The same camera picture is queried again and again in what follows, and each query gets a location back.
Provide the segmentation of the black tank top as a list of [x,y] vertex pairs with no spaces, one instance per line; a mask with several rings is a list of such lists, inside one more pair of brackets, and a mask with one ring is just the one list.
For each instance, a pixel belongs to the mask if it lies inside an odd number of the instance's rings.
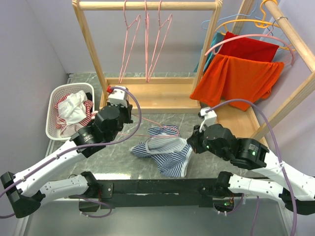
[[93,101],[93,95],[90,92],[85,93],[87,100]]

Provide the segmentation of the red white striped tank top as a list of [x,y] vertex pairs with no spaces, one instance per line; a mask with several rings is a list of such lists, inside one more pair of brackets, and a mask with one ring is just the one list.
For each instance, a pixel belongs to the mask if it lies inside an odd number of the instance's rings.
[[93,110],[94,103],[80,90],[66,94],[54,105],[57,110],[56,128],[62,138],[68,138],[92,121],[98,111]]

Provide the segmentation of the pink hanger of blue top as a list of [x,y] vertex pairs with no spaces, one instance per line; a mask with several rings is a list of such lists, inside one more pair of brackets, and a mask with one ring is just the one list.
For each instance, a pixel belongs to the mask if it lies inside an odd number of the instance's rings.
[[[155,122],[155,121],[153,121],[153,120],[147,119],[147,118],[145,118],[145,117],[143,117],[143,116],[142,116],[142,120],[145,120],[145,121],[148,121],[148,122],[150,122],[150,123],[153,123],[153,124],[159,126],[160,128],[167,128],[166,125],[162,125],[162,124],[160,124],[160,123],[158,123],[158,122]],[[170,126],[169,126],[168,128],[169,128],[170,130],[175,131],[176,134],[175,134],[175,135],[166,135],[166,136],[165,136],[166,138],[180,137],[180,131],[179,131],[179,130],[176,130],[174,127],[170,127]],[[119,135],[129,136],[129,134],[126,134],[126,133],[119,133]],[[143,135],[143,134],[134,134],[134,136],[146,137],[146,138],[151,138],[151,137],[153,137],[152,135]]]

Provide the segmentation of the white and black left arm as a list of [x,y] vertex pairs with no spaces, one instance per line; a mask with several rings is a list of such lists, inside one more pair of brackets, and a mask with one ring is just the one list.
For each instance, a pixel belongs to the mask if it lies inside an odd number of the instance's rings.
[[106,146],[117,144],[115,138],[124,124],[133,122],[131,110],[131,104],[123,106],[108,103],[95,119],[58,150],[24,171],[4,173],[0,180],[13,208],[13,216],[24,218],[42,205],[62,197],[94,197],[100,186],[91,172],[59,181],[52,181],[52,178],[66,167],[89,158]]

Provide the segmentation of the pink wire hanger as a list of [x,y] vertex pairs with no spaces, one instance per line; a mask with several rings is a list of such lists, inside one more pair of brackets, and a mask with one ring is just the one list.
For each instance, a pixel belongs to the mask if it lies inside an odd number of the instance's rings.
[[141,22],[141,16],[137,15],[131,22],[127,20],[126,17],[126,3],[127,0],[124,1],[123,5],[123,14],[124,14],[124,22],[126,25],[126,35],[125,35],[125,42],[124,42],[124,49],[123,49],[123,56],[122,56],[122,64],[119,74],[119,84],[122,83],[126,69],[130,60],[131,52],[134,47],[134,43],[138,34],[138,29]]

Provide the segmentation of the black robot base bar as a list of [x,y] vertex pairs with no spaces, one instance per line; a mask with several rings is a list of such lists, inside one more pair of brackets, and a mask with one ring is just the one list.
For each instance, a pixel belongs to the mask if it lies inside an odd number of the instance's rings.
[[118,207],[212,207],[213,199],[234,194],[220,187],[215,178],[99,180],[99,189],[90,196],[112,208]]

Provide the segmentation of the pink hanger of striped top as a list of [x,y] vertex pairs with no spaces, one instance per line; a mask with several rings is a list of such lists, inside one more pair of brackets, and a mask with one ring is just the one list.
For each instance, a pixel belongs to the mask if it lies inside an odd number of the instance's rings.
[[149,81],[148,55],[149,55],[149,13],[147,10],[147,1],[144,0],[145,6],[145,81]]

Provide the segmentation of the blue white striped tank top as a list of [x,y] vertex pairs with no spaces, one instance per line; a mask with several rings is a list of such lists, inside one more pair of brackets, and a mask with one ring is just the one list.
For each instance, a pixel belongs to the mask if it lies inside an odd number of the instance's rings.
[[151,158],[159,173],[166,177],[185,177],[192,156],[192,147],[181,137],[176,125],[163,125],[148,129],[150,137],[131,147],[129,151],[138,158]]

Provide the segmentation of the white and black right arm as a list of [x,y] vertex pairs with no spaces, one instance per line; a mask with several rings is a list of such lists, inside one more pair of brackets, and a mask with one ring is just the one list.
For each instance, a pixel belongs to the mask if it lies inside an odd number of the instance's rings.
[[194,126],[187,143],[195,153],[210,152],[232,165],[253,171],[266,180],[241,177],[227,171],[219,173],[208,189],[211,196],[227,197],[232,193],[256,195],[283,203],[297,214],[315,212],[315,179],[278,160],[265,145],[251,138],[237,138],[220,124],[200,129]]

